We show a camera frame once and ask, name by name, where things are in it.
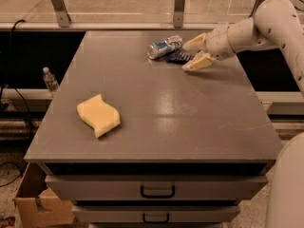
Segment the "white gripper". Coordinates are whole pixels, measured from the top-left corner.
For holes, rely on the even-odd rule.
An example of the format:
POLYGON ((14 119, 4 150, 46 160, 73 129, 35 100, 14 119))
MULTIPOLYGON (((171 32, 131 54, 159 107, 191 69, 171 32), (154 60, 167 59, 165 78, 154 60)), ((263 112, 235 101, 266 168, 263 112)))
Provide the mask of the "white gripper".
POLYGON ((209 34, 202 33, 183 44, 184 50, 206 50, 200 51, 196 56, 182 66, 185 71, 196 71, 209 67, 218 59, 220 61, 229 59, 236 55, 233 44, 233 34, 230 26, 220 26, 213 29, 209 34))

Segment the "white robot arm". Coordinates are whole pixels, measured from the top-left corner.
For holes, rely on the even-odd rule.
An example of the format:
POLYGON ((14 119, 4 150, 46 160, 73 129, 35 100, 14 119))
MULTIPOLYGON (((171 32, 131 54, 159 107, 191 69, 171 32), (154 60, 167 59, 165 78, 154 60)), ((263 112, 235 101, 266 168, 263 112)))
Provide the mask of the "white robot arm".
MULTIPOLYGON (((251 17, 202 33, 182 48, 197 54, 182 68, 195 71, 244 50, 278 48, 304 94, 304 33, 289 0, 265 0, 251 17)), ((304 228, 304 133, 289 140, 274 169, 265 228, 304 228)))

